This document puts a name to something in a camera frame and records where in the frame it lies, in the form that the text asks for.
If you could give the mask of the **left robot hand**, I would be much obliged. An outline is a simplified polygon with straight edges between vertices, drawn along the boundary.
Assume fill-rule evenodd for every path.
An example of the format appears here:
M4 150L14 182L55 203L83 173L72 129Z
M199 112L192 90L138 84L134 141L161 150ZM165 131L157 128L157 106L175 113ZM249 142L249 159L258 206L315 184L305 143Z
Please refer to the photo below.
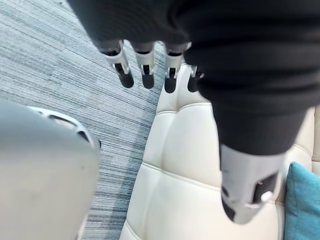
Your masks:
M276 177L306 112L320 102L317 0L71 0L69 5L121 84L133 76L131 43L145 88L154 86L154 44L165 46L167 93L182 62L189 89L211 102L221 201L247 224L275 190Z

